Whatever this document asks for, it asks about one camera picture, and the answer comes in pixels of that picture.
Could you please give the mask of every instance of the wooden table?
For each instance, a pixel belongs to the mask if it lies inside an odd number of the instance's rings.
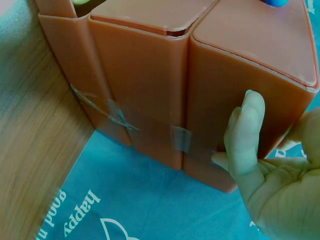
[[[0,16],[1,239],[35,239],[92,132],[33,1],[18,0]]]

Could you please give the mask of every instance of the tape strip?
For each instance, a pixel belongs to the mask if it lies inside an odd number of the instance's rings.
[[[180,126],[172,126],[171,130],[171,136],[173,138],[171,142],[173,143],[174,149],[188,153],[192,132]]]
[[[128,122],[125,121],[125,117],[122,113],[122,111],[120,110],[118,104],[114,101],[109,99],[108,102],[108,106],[110,108],[111,113],[113,114],[113,116],[118,117],[119,119],[116,119],[115,117],[113,117],[112,115],[106,113],[105,111],[103,111],[101,108],[99,108],[96,104],[94,104],[92,101],[90,101],[90,99],[88,99],[88,97],[91,98],[98,98],[98,96],[92,94],[92,93],[86,93],[86,92],[81,92],[78,89],[76,89],[72,84],[70,84],[71,89],[74,91],[74,93],[81,99],[83,100],[85,103],[87,103],[88,105],[90,105],[91,107],[93,107],[94,109],[96,109],[98,112],[100,112],[101,114],[105,115],[110,121],[112,121],[115,124],[119,124],[123,127],[126,127],[129,130],[138,130],[138,128],[136,128],[135,126],[132,126],[131,124],[129,124]]]

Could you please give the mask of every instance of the blue cloth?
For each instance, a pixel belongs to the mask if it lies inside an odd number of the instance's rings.
[[[320,10],[320,3],[308,8]],[[315,36],[320,18],[310,14]],[[320,105],[318,95],[308,110]],[[302,156],[301,146],[274,156]],[[222,193],[94,132],[38,240],[267,240],[239,191]]]

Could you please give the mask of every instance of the white printed design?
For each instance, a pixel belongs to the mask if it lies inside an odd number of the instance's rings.
[[[251,221],[249,227],[252,227],[252,226],[257,226],[257,225],[253,221]]]
[[[307,10],[309,13],[315,14],[314,0],[307,0]]]
[[[106,240],[111,240],[106,223],[112,223],[112,224],[117,225],[122,230],[123,234],[125,235],[125,240],[139,240],[138,238],[129,236],[127,231],[125,230],[125,228],[116,220],[113,220],[111,218],[100,218],[100,221],[102,223],[102,226],[103,226],[103,229],[105,232]]]

